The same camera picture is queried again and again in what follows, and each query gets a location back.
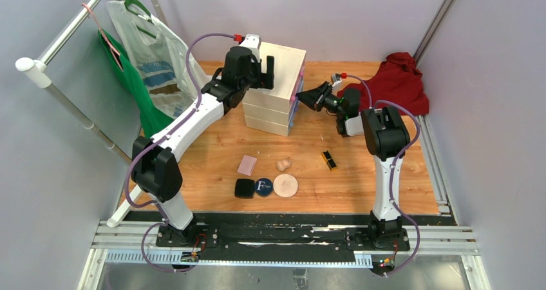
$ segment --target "round makeup sponge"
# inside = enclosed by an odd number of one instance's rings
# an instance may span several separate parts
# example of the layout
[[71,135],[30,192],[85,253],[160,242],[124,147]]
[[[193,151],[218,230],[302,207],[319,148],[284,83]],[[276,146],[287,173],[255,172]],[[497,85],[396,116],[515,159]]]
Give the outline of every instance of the round makeup sponge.
[[290,198],[297,193],[297,180],[290,174],[280,174],[273,181],[273,191],[279,197]]

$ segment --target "plastic bag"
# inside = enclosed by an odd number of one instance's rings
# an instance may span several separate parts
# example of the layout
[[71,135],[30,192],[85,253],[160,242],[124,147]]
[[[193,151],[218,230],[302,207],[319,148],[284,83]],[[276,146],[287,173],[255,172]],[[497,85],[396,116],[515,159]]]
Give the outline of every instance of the plastic bag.
[[136,100],[136,104],[140,110],[140,123],[142,124],[144,135],[148,138],[152,137],[154,134],[163,130],[166,126],[173,122],[173,118],[167,116],[154,106],[137,69],[135,69],[129,62],[127,52],[123,46],[106,31],[104,31],[106,37],[110,40],[110,43],[112,43],[112,45],[120,53],[119,57],[115,57],[102,38],[100,32],[97,33],[99,41],[104,49],[104,53],[107,55],[110,65],[112,65],[114,74],[123,87],[131,92],[131,95],[133,95]]
[[[110,1],[106,9],[153,105],[171,118],[182,114],[197,98],[185,69],[187,45],[159,19],[139,8],[131,9],[138,13],[135,15],[122,1]],[[208,78],[193,56],[190,68],[202,88]]]

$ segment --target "red towel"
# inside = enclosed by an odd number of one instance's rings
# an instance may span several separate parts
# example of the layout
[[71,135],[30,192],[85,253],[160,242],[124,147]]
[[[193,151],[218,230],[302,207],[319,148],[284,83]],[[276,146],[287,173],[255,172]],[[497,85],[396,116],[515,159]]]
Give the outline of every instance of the red towel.
[[[427,114],[429,102],[423,91],[422,75],[410,54],[390,54],[387,56],[387,61],[381,63],[375,76],[366,81],[372,94],[372,106],[377,100],[387,100],[401,105],[414,115]],[[362,83],[347,85],[337,92],[337,96],[341,97],[347,88],[360,90],[359,110],[370,107],[368,92]]]

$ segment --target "clothes hanger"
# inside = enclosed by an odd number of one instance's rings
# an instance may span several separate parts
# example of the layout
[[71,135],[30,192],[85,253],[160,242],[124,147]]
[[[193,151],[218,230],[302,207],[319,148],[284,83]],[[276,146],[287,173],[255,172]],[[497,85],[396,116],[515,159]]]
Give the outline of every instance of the clothes hanger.
[[116,64],[118,65],[118,67],[120,68],[120,70],[123,70],[123,66],[121,65],[121,61],[120,61],[120,52],[112,45],[112,43],[110,42],[110,40],[108,39],[108,37],[106,36],[106,34],[104,33],[102,27],[100,26],[99,24],[99,20],[97,19],[97,16],[95,16],[95,13],[93,13],[93,10],[85,3],[82,3],[82,5],[84,6],[84,8],[87,9],[87,11],[89,12],[89,14],[91,16],[93,16],[93,19],[95,20],[95,23],[97,24],[97,26],[99,27],[99,32],[100,32],[100,35],[102,36],[102,38],[104,39],[104,41],[106,42],[106,44],[108,44],[108,47],[110,49],[110,53],[112,53],[112,56],[114,57],[114,60],[116,60]]
[[[141,11],[143,11],[147,15],[147,19],[145,19],[145,20],[148,23],[153,24],[150,11],[139,0],[125,0],[125,2],[123,2],[123,4],[125,5],[125,9],[127,10],[127,12],[129,12],[131,14],[134,14],[135,16],[138,16],[140,18],[143,18],[144,16],[142,16],[142,14],[139,14],[139,13],[137,13],[137,12],[135,12],[132,9],[129,8],[131,5],[135,5],[136,7],[141,9]],[[152,34],[151,32],[148,32],[148,31],[142,29],[139,26],[136,26],[136,29],[138,29],[138,31],[142,32],[143,34],[146,34],[149,37],[152,37],[153,39],[156,38],[155,34]]]

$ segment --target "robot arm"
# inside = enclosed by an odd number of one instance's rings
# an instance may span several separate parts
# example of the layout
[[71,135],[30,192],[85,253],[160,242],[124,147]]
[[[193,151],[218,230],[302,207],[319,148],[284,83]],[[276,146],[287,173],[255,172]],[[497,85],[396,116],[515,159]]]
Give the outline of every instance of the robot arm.
[[267,57],[267,71],[262,73],[258,47],[259,36],[247,35],[239,46],[229,50],[224,67],[218,68],[212,80],[203,87],[198,110],[181,128],[172,132],[190,111],[197,108],[197,101],[152,139],[139,137],[133,143],[135,158],[152,143],[167,135],[167,140],[137,162],[131,177],[143,191],[158,202],[160,209],[169,219],[169,227],[174,228],[182,239],[189,238],[188,241],[193,241],[195,222],[192,211],[180,194],[183,180],[178,161],[205,129],[229,110],[237,107],[248,89],[273,89],[274,58]]
[[[332,76],[334,84],[337,78]],[[398,110],[387,106],[382,109],[367,109],[359,115],[360,92],[347,89],[342,98],[336,97],[334,87],[324,82],[318,88],[299,92],[296,97],[315,111],[326,108],[337,116],[337,132],[347,135],[350,132],[364,134],[366,146],[375,161],[375,202],[368,225],[368,240],[372,245],[380,246],[383,242],[392,242],[402,233],[402,219],[391,201],[390,173],[393,159],[409,142],[410,135]],[[398,202],[400,167],[403,156],[395,166],[392,182],[392,199]]]

